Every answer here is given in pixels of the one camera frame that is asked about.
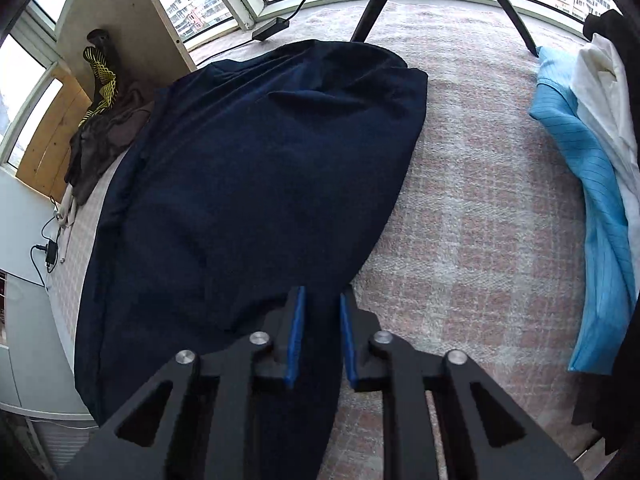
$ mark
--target white cloth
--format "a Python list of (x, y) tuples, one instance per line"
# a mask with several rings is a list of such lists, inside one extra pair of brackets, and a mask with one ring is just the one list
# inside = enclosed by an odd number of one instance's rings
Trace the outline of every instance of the white cloth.
[(616, 47), (594, 34), (580, 49), (571, 82), (578, 117), (596, 135), (616, 174), (628, 222), (636, 296), (640, 288), (640, 170), (625, 66)]
[(76, 211), (78, 209), (78, 202), (76, 202), (72, 192), (73, 186), (67, 184), (60, 208), (58, 209), (58, 214), (56, 215), (58, 225), (62, 229), (62, 243), (58, 247), (58, 261), (61, 264), (65, 263), (66, 260), (66, 248), (69, 246), (69, 237), (71, 236), (71, 229), (76, 221)]

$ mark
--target black cloth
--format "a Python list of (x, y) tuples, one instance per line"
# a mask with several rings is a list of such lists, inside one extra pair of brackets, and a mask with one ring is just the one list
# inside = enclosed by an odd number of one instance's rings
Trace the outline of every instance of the black cloth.
[(640, 145), (640, 63), (638, 63), (640, 41), (633, 34), (626, 18), (614, 9), (608, 10), (601, 16), (589, 14), (586, 17), (582, 28), (584, 37), (591, 41), (594, 32), (613, 43), (625, 65), (631, 118), (636, 141)]
[(258, 416), (263, 477), (316, 477), (340, 387), (339, 294), (394, 207), (426, 90), (388, 50), (302, 41), (156, 96), (82, 289), (76, 387), (99, 424), (176, 352), (226, 348), (306, 285), (300, 376)]

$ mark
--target wall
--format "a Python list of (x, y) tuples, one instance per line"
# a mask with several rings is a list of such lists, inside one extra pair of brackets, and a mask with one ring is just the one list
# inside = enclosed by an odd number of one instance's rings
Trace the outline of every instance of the wall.
[(76, 392), (44, 288), (7, 277), (6, 338), (21, 408), (87, 413)]
[[(0, 168), (0, 269), (40, 284), (29, 251), (44, 245), (40, 230), (52, 216), (49, 199)], [(44, 277), (44, 253), (34, 250), (33, 259)]]

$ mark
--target white shirt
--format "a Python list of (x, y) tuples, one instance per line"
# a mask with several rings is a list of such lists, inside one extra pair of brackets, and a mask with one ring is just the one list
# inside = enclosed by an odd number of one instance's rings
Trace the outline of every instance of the white shirt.
[(578, 118), (595, 134), (613, 166), (628, 222), (629, 249), (640, 288), (640, 170), (625, 66), (616, 47), (594, 34), (580, 49), (571, 81)]

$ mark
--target light blue shirt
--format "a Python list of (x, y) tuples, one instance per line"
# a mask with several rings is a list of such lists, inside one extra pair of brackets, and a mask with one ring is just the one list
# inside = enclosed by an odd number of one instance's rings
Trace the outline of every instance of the light blue shirt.
[(576, 58), (539, 47), (538, 85), (529, 114), (556, 141), (584, 189), (586, 290), (569, 370), (610, 374), (636, 304), (625, 209), (609, 158), (577, 117), (570, 81)]

